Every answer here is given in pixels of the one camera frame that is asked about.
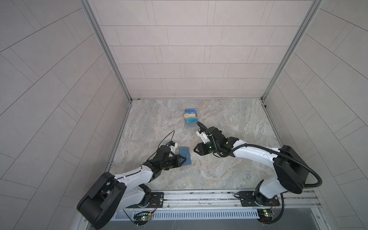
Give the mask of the blue-grey card holder wallet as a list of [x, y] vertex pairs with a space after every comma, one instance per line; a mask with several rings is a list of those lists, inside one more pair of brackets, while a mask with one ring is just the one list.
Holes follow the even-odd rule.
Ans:
[[190, 150], [188, 147], [179, 147], [179, 154], [186, 159], [183, 162], [182, 166], [191, 165], [192, 162], [191, 162]]

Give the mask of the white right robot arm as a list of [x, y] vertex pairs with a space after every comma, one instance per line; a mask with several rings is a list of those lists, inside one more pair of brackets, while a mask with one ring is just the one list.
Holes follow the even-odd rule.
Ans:
[[226, 138], [215, 127], [210, 127], [209, 130], [199, 128], [196, 135], [202, 142], [197, 144], [194, 152], [201, 156], [217, 152], [222, 158], [245, 158], [274, 169], [274, 176], [257, 185], [253, 192], [254, 198], [271, 199], [284, 192], [302, 193], [309, 172], [299, 164], [303, 161], [291, 147], [277, 149], [252, 145], [238, 138]]

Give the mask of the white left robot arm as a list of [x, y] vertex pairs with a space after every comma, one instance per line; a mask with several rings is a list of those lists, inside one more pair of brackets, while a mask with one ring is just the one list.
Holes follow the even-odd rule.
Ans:
[[155, 180], [162, 171], [179, 168], [186, 157], [175, 154], [177, 144], [173, 141], [160, 146], [137, 169], [113, 175], [103, 173], [77, 205], [77, 210], [99, 230], [104, 227], [118, 211], [129, 206], [146, 207], [150, 203], [151, 189], [147, 183]]

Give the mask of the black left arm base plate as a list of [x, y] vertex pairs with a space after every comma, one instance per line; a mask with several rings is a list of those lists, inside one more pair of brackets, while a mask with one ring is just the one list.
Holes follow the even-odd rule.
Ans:
[[131, 205], [128, 209], [155, 209], [163, 207], [164, 192], [151, 192], [150, 198], [144, 199], [146, 205], [141, 202], [140, 204]]

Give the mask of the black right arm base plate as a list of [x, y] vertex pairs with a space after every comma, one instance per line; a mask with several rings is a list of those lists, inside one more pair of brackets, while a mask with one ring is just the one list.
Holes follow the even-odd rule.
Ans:
[[254, 195], [254, 191], [240, 191], [235, 193], [234, 197], [240, 200], [242, 207], [280, 206], [280, 201], [277, 196], [269, 199], [262, 194]]

